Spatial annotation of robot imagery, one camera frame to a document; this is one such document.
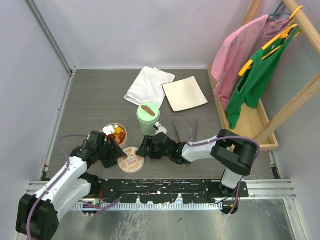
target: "wooden tray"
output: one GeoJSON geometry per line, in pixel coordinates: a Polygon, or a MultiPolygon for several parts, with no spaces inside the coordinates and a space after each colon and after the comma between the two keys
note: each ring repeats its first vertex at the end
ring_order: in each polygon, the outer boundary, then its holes
{"type": "MultiPolygon", "coordinates": [[[[211,74],[212,65],[208,68],[208,74],[210,78],[210,83],[212,91],[214,91],[217,81],[211,74]]],[[[231,132],[238,134],[240,136],[249,137],[254,139],[259,131],[269,122],[268,115],[266,113],[265,107],[260,99],[257,108],[248,107],[244,104],[241,109],[240,118],[236,124],[235,129],[229,128],[229,121],[226,116],[226,112],[222,105],[221,98],[214,96],[215,104],[218,110],[221,127],[223,129],[230,130],[231,132]]],[[[261,151],[274,150],[279,147],[277,138],[274,133],[272,133],[267,139],[260,142],[261,151]]]]}

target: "pink shirt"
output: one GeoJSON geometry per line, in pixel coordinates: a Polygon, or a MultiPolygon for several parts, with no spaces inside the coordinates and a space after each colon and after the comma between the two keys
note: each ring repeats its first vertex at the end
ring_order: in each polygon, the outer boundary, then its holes
{"type": "Polygon", "coordinates": [[[217,81],[214,95],[221,98],[225,110],[240,80],[239,72],[242,67],[258,49],[278,33],[268,36],[266,34],[281,31],[290,21],[289,18],[267,20],[268,15],[264,15],[232,33],[224,40],[214,59],[211,72],[217,81]]]}

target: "wall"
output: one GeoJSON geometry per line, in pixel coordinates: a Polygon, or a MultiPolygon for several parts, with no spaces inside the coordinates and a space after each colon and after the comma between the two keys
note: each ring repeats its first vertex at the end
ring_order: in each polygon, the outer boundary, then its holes
{"type": "Polygon", "coordinates": [[[19,200],[43,167],[68,74],[25,1],[0,3],[0,239],[11,240],[19,200]]]}
{"type": "MultiPolygon", "coordinates": [[[[304,11],[320,32],[318,0],[299,0],[304,11]]],[[[304,34],[295,38],[273,76],[263,103],[270,117],[320,71],[320,57],[304,34]]],[[[275,157],[283,178],[293,181],[300,208],[311,239],[319,239],[320,205],[320,94],[276,131],[280,147],[275,157]]]]}
{"type": "Polygon", "coordinates": [[[250,0],[45,2],[78,69],[207,68],[223,40],[241,26],[249,3],[250,0]]]}

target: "green canister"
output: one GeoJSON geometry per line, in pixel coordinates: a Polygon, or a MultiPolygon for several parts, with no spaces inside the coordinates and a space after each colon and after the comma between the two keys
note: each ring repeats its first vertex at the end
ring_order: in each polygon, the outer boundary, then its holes
{"type": "Polygon", "coordinates": [[[160,117],[160,110],[157,105],[152,102],[141,104],[136,112],[136,117],[140,123],[140,130],[144,135],[154,136],[156,134],[154,125],[160,117]]]}

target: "green shirt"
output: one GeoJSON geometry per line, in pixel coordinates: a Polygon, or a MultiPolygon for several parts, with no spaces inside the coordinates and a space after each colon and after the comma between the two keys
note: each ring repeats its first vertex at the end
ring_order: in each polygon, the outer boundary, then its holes
{"type": "Polygon", "coordinates": [[[266,50],[260,48],[251,57],[253,61],[252,68],[248,69],[242,76],[226,109],[226,115],[229,120],[230,129],[236,128],[241,113],[241,107],[245,102],[250,108],[257,107],[260,98],[265,93],[267,86],[277,68],[282,54],[285,52],[298,31],[299,27],[297,26],[290,37],[277,39],[266,50]],[[275,51],[271,56],[262,60],[263,56],[281,44],[282,46],[277,51],[275,51]]]}

